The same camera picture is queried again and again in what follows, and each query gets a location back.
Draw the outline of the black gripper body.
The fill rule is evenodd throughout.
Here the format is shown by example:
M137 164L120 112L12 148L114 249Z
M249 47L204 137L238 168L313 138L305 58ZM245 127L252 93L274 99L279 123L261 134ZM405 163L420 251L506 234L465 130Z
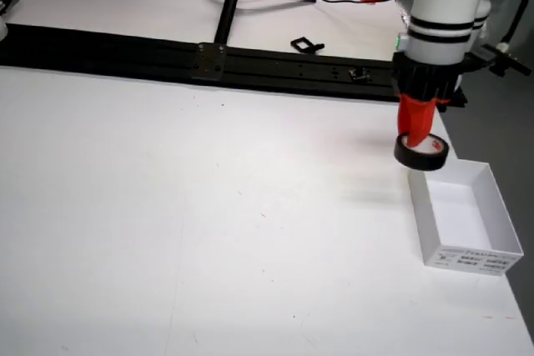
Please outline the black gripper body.
M392 66L392 79L399 94L422 103L435 101L440 112L445 112L447 107L466 106L466 95L461 89L464 71L460 63L420 63L410 59L404 52L397 52L393 56Z

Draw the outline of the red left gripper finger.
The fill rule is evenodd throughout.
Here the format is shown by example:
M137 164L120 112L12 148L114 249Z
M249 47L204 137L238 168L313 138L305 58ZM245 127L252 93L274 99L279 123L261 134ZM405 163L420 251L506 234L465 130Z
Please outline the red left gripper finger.
M400 95L397 113L398 133L409 133L411 130L412 98L408 95Z

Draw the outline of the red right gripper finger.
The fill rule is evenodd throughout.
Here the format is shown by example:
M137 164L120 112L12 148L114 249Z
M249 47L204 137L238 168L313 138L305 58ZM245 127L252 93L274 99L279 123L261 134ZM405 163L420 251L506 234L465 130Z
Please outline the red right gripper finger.
M407 102L410 124L407 136L407 146L414 148L429 135L436 109L434 99L428 102L408 99Z

